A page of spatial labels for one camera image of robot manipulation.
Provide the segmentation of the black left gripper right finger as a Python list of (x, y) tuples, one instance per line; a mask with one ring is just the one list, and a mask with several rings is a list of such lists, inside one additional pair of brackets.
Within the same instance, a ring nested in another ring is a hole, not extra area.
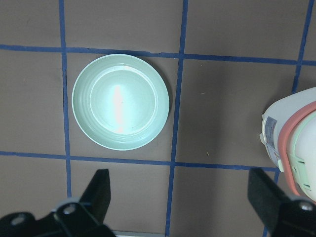
[(252, 168), (248, 175), (248, 200), (265, 227), (277, 227), (281, 207), (291, 199), (260, 168)]

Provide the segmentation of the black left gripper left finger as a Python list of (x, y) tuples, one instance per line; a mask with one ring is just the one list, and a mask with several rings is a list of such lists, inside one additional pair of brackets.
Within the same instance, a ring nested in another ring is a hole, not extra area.
[(105, 219), (109, 205), (109, 170), (98, 169), (79, 199), (80, 221), (85, 226), (99, 226)]

